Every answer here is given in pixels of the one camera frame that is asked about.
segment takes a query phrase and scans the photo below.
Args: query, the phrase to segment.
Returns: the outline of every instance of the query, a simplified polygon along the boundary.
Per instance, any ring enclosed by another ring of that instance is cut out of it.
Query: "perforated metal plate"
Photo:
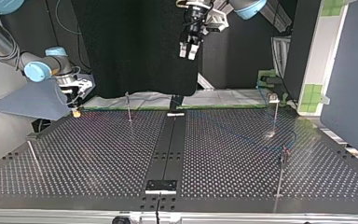
[[[358,160],[292,110],[275,129],[265,109],[186,115],[176,211],[358,214]],[[276,200],[282,146],[291,156]]]
[[[165,112],[132,116],[129,122],[124,111],[95,111],[69,118],[34,143],[38,161],[27,148],[0,168],[0,197],[87,198],[91,207],[92,200],[110,200],[109,210],[129,201],[139,209]]]

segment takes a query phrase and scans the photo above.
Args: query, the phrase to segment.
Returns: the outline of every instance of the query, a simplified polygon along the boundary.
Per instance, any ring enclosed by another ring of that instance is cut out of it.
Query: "small black object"
[[[127,217],[115,217],[112,224],[131,224],[130,219]]]
[[[146,190],[155,191],[160,193],[161,191],[176,192],[176,180],[149,180],[147,181]]]

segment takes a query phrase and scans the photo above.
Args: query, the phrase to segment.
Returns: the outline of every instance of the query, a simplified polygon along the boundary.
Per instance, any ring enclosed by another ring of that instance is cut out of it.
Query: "black curtain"
[[[184,11],[175,0],[72,0],[83,35],[95,93],[126,91],[192,95],[198,57],[179,58]]]

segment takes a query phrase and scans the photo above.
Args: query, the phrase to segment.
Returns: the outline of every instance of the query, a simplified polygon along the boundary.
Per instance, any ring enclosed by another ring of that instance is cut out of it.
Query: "optical breadboard table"
[[[358,215],[358,160],[292,109],[275,125],[266,109],[184,112],[55,122],[0,160],[0,210]],[[151,180],[175,193],[146,194]]]

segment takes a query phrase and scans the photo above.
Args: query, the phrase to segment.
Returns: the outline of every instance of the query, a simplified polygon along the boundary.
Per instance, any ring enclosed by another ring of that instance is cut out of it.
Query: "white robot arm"
[[[77,78],[64,48],[46,49],[44,58],[21,52],[13,36],[0,26],[0,62],[24,71],[34,82],[55,78],[74,117],[80,116],[79,107],[86,96],[86,90],[92,87],[92,82]]]

